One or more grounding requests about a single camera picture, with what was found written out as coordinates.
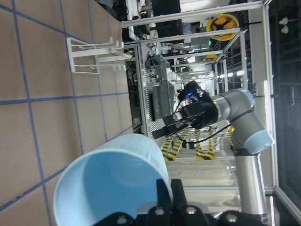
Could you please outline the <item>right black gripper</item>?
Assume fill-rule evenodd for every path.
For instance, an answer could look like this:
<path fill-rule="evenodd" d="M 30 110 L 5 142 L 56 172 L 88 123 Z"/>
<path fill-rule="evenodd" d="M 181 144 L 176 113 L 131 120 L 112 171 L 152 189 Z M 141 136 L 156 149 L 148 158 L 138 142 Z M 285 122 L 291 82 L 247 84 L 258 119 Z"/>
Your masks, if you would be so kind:
<path fill-rule="evenodd" d="M 189 100 L 189 103 L 181 107 L 175 115 L 163 118 L 166 126 L 151 133 L 154 139 L 176 134 L 186 128 L 182 125 L 201 129 L 217 122 L 217 107 L 207 94 L 188 94 L 185 100 Z"/>

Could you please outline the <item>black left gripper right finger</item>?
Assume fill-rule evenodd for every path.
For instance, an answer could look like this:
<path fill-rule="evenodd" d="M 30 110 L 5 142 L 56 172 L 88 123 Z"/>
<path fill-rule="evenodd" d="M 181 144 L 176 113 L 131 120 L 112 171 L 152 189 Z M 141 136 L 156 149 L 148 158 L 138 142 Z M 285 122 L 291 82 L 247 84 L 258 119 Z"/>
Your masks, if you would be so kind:
<path fill-rule="evenodd" d="M 173 204 L 175 209 L 182 209 L 187 206 L 182 181 L 180 179 L 171 180 L 171 188 L 173 192 Z"/>

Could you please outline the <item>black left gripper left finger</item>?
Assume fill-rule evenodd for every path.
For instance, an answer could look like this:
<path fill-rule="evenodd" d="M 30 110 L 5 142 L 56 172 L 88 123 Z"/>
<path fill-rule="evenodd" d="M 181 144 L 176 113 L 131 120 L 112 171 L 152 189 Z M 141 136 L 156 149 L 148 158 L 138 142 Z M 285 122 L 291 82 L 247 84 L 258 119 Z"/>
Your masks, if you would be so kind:
<path fill-rule="evenodd" d="M 168 192 L 167 186 L 162 179 L 156 180 L 157 188 L 157 206 L 165 209 L 172 208 L 172 200 Z"/>

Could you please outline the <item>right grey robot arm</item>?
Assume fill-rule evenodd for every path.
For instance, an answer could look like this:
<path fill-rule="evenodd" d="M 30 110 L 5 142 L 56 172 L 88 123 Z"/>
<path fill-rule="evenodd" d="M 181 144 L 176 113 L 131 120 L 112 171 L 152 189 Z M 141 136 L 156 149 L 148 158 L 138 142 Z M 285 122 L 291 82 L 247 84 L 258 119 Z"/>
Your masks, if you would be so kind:
<path fill-rule="evenodd" d="M 192 102 L 164 117 L 165 126 L 152 132 L 153 137 L 167 137 L 189 126 L 201 129 L 227 120 L 234 127 L 231 140 L 242 212 L 266 223 L 268 211 L 259 154 L 274 141 L 253 111 L 252 93 L 247 89 L 233 89 L 210 97 L 201 88 L 188 88 L 179 94 L 180 101 L 185 99 Z"/>

